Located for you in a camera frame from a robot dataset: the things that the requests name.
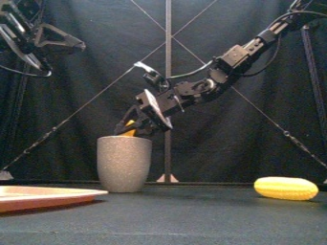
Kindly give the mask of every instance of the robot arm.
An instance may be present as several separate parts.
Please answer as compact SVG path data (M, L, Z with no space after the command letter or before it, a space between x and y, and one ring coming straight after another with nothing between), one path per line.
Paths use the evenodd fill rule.
M320 10L324 13L314 14L312 10ZM117 125L115 134L123 134L133 129L137 129L137 132L139 129L146 129L149 133L155 129L162 131L173 129L170 116L185 111L194 104L216 100L249 72L253 64L281 36L301 29L314 19L327 17L326 13L326 0L296 1L289 13L274 21L252 42L245 46L236 45L222 56L214 57L208 78L197 82L183 81L165 92L161 92L158 96L154 96L149 90L139 94L137 96L139 102L138 117L135 114L131 117L129 112L125 120ZM146 79L154 78L154 81L158 82L162 76L154 71L147 72L145 77ZM126 126L130 120L134 120L135 123Z

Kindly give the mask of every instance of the black curtain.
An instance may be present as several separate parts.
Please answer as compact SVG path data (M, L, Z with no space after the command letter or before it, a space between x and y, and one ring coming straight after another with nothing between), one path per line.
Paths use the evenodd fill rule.
M195 70L204 61L221 56L236 44L252 41L286 13L292 3L290 0L268 1L265 5L261 0L173 1L173 75ZM137 104L135 96L149 88L143 71L130 69L143 60L165 74L166 2L47 0L45 21L81 38L87 50L73 56L51 56L53 77L29 79L23 103L18 105L15 133L11 139L5 138L3 148L9 150L3 165L54 126L70 119L13 165L11 173L19 179L98 180L97 141L113 135L115 124ZM326 86L325 21L313 38ZM252 72L265 66L273 53L274 48ZM205 76L204 73L190 80ZM326 168L253 107L254 103L327 161L301 31L285 37L269 69L253 78L242 78L234 87L218 100L190 107L186 113L173 117L175 177L187 182L253 182L258 177L280 175L322 183ZM17 87L11 86L10 90L14 93ZM2 105L7 114L15 110L9 104L13 104L11 97ZM7 126L2 121L3 131ZM154 157L149 181L155 181L165 173L165 134L158 133L151 140Z

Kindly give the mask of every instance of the orange object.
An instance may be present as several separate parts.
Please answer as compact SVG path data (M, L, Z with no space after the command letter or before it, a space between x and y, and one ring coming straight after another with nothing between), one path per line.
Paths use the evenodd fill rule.
M135 123L135 121L130 120L129 123L127 123L127 126L130 126L134 123ZM134 136L135 132L137 132L137 129L133 129L129 132L126 132L125 134L122 134L122 136Z

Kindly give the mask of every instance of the black cable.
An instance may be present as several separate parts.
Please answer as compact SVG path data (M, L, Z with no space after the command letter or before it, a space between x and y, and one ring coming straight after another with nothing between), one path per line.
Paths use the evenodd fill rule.
M47 71L47 74L46 75L38 75L38 74L31 74L31 73L25 73L25 72L21 72L10 67L6 67L0 64L0 69L11 72L11 73L15 73L15 74L21 74L21 75L25 75L27 77L34 77L34 78L49 78L51 75L53 75L53 72L51 70Z
M289 13L284 14L278 19L274 20L274 22L272 23L272 25L269 26L269 28L272 28L273 25L276 25L282 19L288 18L289 16L298 15L298 14L312 14L312 15L318 15L322 18L327 18L327 14L321 13L321 12L316 12L316 11L296 11L296 12L289 12Z

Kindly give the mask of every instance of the black backdrop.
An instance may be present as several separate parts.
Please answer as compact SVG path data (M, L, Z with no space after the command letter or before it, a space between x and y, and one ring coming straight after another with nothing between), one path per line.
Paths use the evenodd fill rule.
M286 13L292 2L173 0L173 75L197 69L201 60L210 61L236 44L246 44ZM143 60L165 74L166 1L47 0L45 21L81 38L87 50L49 58L51 78L23 79L2 72L2 165L71 118L10 171L19 179L98 180L97 141L113 135L115 124L135 104L135 95L149 88L143 71L126 72ZM325 96L325 21L312 32L312 39ZM254 71L272 55L273 51L265 54ZM11 54L2 58L14 64ZM326 161L301 31L284 39L269 69L254 78L241 79L236 89ZM269 175L304 177L317 183L326 180L326 168L294 146L233 89L218 100L175 115L173 124L171 171L179 181L253 182ZM165 134L151 139L149 180L155 181L165 173Z

